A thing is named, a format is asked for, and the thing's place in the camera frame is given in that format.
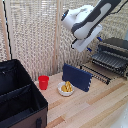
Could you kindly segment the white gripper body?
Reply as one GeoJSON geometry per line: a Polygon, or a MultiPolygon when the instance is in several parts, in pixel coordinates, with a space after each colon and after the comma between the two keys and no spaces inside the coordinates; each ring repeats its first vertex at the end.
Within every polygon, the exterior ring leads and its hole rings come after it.
{"type": "Polygon", "coordinates": [[[74,49],[77,49],[79,52],[82,52],[87,45],[99,34],[99,32],[102,30],[102,26],[98,25],[91,33],[91,35],[82,40],[76,40],[73,42],[72,47],[74,49]]]}

